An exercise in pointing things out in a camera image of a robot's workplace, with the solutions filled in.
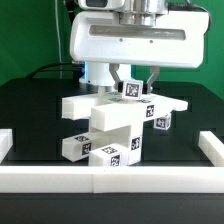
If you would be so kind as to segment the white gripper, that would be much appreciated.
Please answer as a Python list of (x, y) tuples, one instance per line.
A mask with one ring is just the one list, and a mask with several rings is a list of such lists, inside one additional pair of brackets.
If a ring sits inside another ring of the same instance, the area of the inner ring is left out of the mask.
[(171, 11), (147, 27), (121, 25), (115, 12), (86, 11), (73, 22), (70, 54), (76, 61), (112, 63), (109, 72), (118, 92), (123, 88), (119, 64), (151, 66), (143, 83), (143, 93), (150, 94), (159, 67), (196, 68), (202, 63), (204, 34), (203, 12)]

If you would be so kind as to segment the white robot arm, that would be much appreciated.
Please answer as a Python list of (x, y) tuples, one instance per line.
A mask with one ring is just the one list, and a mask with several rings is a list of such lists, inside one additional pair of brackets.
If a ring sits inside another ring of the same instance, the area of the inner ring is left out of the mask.
[(161, 67), (197, 68), (204, 35), (211, 26), (205, 8), (169, 0), (66, 0), (82, 11), (71, 14), (70, 55), (85, 64), (86, 82), (116, 87), (121, 65), (151, 69), (151, 85)]

